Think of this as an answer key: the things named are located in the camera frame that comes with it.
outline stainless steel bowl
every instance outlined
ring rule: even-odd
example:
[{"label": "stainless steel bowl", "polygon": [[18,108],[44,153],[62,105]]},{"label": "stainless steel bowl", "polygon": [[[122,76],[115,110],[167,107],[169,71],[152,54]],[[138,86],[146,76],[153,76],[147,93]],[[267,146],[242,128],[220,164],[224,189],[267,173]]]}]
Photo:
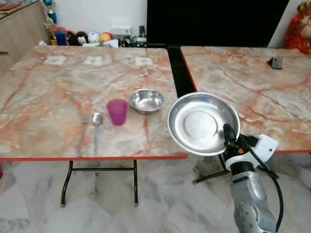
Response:
[{"label": "stainless steel bowl", "polygon": [[149,115],[159,110],[164,102],[162,94],[151,89],[140,89],[132,93],[130,105],[139,113]]},{"label": "stainless steel bowl", "polygon": [[238,114],[224,100],[208,93],[182,96],[168,114],[168,127],[175,142],[188,152],[203,156],[224,152],[225,123],[233,127],[238,138]]}]

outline marble floor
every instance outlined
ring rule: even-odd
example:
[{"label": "marble floor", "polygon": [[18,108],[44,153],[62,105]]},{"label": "marble floor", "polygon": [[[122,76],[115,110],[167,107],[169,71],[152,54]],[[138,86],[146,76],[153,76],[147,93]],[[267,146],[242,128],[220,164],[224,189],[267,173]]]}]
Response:
[{"label": "marble floor", "polygon": [[[285,201],[282,233],[311,232],[311,156],[277,154]],[[74,166],[131,166],[131,161],[75,162]],[[60,208],[68,162],[2,163],[0,233],[236,233],[230,174],[193,185],[220,169],[217,157],[139,161],[139,207],[131,171],[73,172]],[[276,190],[259,171],[269,207],[278,214]]]}]

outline black screen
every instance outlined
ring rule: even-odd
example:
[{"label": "black screen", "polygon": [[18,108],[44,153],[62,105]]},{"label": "black screen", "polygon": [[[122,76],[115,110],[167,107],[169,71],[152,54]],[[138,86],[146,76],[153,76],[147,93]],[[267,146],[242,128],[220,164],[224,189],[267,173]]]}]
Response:
[{"label": "black screen", "polygon": [[148,0],[147,43],[266,47],[288,0]]}]

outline plastic cup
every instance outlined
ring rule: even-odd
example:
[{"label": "plastic cup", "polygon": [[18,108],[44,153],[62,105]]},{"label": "plastic cup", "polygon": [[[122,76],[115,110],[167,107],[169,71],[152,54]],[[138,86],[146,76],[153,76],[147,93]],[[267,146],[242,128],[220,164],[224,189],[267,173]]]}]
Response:
[{"label": "plastic cup", "polygon": [[107,104],[110,118],[114,125],[123,125],[126,121],[127,102],[121,99],[111,100]]}]

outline white wall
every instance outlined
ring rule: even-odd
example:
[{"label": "white wall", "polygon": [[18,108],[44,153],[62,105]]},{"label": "white wall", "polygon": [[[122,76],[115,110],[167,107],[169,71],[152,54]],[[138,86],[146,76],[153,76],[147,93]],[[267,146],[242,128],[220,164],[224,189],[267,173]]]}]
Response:
[{"label": "white wall", "polygon": [[269,48],[281,48],[284,45],[285,35],[291,19],[297,14],[297,6],[307,0],[290,0],[283,13],[283,16],[278,23],[278,26],[270,40]]},{"label": "white wall", "polygon": [[132,35],[147,25],[147,0],[54,0],[57,25],[67,30],[110,30],[113,25],[131,26]]}]

